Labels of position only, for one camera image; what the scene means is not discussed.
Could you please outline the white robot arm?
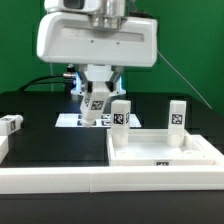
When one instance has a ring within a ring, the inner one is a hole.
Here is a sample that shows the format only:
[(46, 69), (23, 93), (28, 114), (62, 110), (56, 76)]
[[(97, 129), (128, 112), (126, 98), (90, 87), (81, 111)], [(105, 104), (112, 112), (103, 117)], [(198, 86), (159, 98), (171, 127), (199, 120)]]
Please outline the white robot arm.
[(84, 85), (114, 84), (124, 67), (157, 60), (158, 22), (127, 16), (125, 0), (44, 0), (44, 8), (37, 56), (77, 65)]

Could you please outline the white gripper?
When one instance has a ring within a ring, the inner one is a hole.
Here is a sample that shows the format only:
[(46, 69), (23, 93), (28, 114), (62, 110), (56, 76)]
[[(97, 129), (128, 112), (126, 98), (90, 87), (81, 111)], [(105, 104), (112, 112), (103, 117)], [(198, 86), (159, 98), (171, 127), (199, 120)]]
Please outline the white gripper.
[[(157, 21), (128, 17), (120, 30), (97, 29), (87, 15), (55, 12), (43, 17), (37, 56), (45, 62), (113, 65), (107, 81), (111, 92), (122, 92), (124, 68), (152, 67), (157, 60)], [(81, 89), (92, 92), (87, 66), (79, 66)]]

